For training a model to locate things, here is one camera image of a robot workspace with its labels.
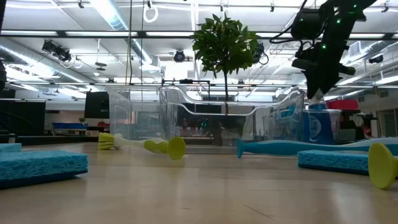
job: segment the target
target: table surface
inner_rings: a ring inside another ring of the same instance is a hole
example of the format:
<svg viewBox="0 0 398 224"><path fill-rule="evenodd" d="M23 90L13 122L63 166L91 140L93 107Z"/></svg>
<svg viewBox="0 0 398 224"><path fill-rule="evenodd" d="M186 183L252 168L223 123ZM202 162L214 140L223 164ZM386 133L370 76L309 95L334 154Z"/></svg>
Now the table surface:
<svg viewBox="0 0 398 224"><path fill-rule="evenodd" d="M89 154L73 180L0 190L0 223L397 223L398 183L300 169L295 157L188 154L181 161L96 143L24 147Z"/></svg>

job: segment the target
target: transparent container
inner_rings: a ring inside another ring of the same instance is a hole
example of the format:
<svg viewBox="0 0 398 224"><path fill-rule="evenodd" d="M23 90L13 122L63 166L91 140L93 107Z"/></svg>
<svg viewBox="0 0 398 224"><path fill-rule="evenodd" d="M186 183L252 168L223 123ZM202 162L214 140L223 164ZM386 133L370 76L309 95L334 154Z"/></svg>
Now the transparent container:
<svg viewBox="0 0 398 224"><path fill-rule="evenodd" d="M158 87L119 86L107 87L109 94L109 127L111 134L122 134L129 140L159 138L159 96L143 100L146 91Z"/></svg>
<svg viewBox="0 0 398 224"><path fill-rule="evenodd" d="M188 146L215 148L235 147L237 139L300 140L302 90L277 103L193 100L175 86L161 88L159 95L161 133L166 140L180 136Z"/></svg>
<svg viewBox="0 0 398 224"><path fill-rule="evenodd" d="M304 110L303 142L315 144L338 144L341 110Z"/></svg>

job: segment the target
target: yellow dish brush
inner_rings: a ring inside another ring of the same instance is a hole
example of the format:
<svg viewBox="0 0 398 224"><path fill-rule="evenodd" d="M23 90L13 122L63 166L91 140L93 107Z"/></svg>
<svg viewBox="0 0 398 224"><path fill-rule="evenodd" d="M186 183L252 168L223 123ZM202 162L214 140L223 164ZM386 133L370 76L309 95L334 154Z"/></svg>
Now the yellow dish brush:
<svg viewBox="0 0 398 224"><path fill-rule="evenodd" d="M185 142L180 137L174 137L170 141L161 138L133 141L124 139L121 134L99 134L98 149L118 149L122 146L137 146L156 154L167 153L171 159L181 159L185 154Z"/></svg>

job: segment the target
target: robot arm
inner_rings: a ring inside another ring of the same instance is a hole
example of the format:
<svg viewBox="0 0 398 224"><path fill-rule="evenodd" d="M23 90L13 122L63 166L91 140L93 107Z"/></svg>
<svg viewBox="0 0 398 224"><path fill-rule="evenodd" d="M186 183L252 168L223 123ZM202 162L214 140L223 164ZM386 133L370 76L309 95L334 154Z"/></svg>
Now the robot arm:
<svg viewBox="0 0 398 224"><path fill-rule="evenodd" d="M292 66L301 68L307 78L309 99L318 90L326 94L341 79L339 73L354 75L353 67L340 63L347 40L356 21L366 21L363 10L376 0L327 0L319 9L305 9L297 13L291 26L295 40L315 40L321 34L322 41L296 52Z"/></svg>

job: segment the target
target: green leaves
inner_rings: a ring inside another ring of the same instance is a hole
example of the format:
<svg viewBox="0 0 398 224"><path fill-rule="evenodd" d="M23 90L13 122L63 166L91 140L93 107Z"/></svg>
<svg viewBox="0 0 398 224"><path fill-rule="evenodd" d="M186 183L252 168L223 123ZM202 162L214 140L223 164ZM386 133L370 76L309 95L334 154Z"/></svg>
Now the green leaves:
<svg viewBox="0 0 398 224"><path fill-rule="evenodd" d="M219 72L232 74L250 67L258 44L256 33L226 15L223 20L214 14L212 19L205 20L200 24L201 30L191 36L195 59L202 61L202 71L212 71L217 78Z"/></svg>
<svg viewBox="0 0 398 224"><path fill-rule="evenodd" d="M217 17L217 16L214 15L214 14L213 14L213 19L214 19L216 22L221 22L220 19L219 19L219 17Z"/></svg>

